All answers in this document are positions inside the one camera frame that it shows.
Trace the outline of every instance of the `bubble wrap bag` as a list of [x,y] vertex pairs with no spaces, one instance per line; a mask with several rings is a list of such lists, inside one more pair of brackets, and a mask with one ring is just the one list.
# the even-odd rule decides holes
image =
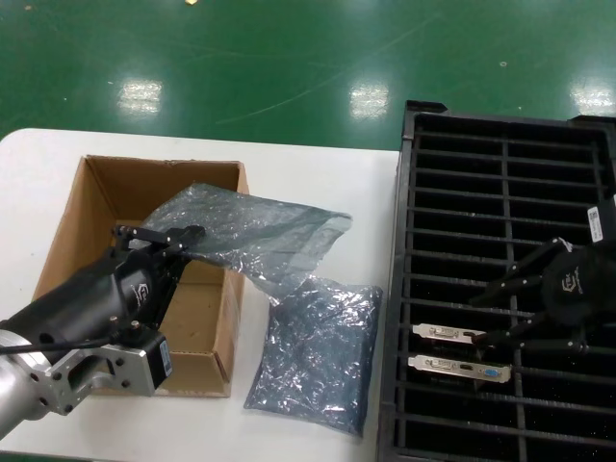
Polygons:
[[206,238],[189,248],[194,259],[249,277],[282,299],[299,287],[351,225],[346,214],[194,184],[142,224],[154,231],[203,226]]
[[382,294],[310,276],[271,306],[263,359],[244,407],[361,436]]

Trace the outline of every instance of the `shiny metal part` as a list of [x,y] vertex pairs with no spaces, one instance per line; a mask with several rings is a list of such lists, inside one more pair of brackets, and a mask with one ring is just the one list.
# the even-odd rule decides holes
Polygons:
[[458,344],[473,344],[475,335],[485,334],[480,330],[461,329],[458,327],[447,327],[435,324],[416,324],[413,325],[413,333],[423,339],[445,340]]
[[409,357],[408,365],[418,371],[444,373],[475,380],[485,380],[487,382],[505,383],[511,378],[511,368],[509,366],[490,366],[423,354]]

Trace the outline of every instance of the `open cardboard box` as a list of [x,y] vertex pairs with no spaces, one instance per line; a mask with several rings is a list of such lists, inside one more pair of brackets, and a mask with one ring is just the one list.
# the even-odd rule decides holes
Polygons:
[[[140,224],[194,182],[248,193],[239,162],[82,159],[35,298],[100,258],[117,223]],[[187,265],[161,325],[173,373],[158,394],[229,396],[243,293],[242,275],[200,262]]]

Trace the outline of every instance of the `white table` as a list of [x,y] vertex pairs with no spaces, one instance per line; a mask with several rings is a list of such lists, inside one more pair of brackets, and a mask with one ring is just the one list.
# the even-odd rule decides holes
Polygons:
[[[26,129],[0,142],[0,319],[30,302],[75,169],[89,154],[241,161],[254,195],[353,216],[351,230],[317,274],[387,290],[397,152]],[[266,297],[247,282],[231,398],[89,397],[68,417],[24,422],[0,450],[152,462],[374,460],[381,342],[361,441],[243,409],[261,359],[267,312]]]

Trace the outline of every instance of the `black grid tray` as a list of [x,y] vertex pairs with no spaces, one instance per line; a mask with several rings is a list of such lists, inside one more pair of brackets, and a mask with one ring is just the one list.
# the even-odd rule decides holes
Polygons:
[[407,103],[379,461],[616,460],[616,365],[609,360],[492,350],[483,360],[512,365],[512,379],[478,389],[406,365],[417,353],[473,354],[422,341],[412,324],[491,330],[542,310],[532,296],[494,308],[468,300],[546,240],[588,244],[587,208],[615,192],[608,122],[477,118]]

